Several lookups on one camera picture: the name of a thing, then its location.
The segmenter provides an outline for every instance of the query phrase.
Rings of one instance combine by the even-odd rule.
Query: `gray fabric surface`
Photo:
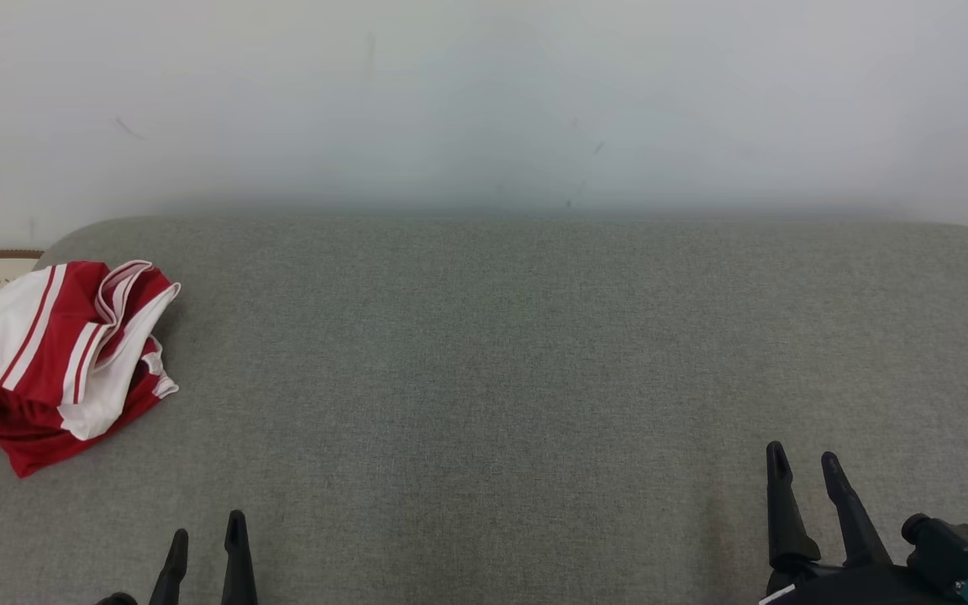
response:
[[[43,264],[152,260],[181,391],[16,479],[0,604],[146,602],[174,529],[218,602],[756,602],[764,448],[825,559],[838,453],[892,556],[968,522],[968,229],[128,219]]]

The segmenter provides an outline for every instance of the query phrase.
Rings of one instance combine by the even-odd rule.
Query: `wall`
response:
[[[968,0],[0,0],[0,245],[270,200],[968,224]]]

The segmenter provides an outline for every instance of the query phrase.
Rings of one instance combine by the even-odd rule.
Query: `red and white cloth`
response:
[[[0,290],[0,447],[18,477],[177,391],[151,329],[180,288],[134,260],[54,265]]]

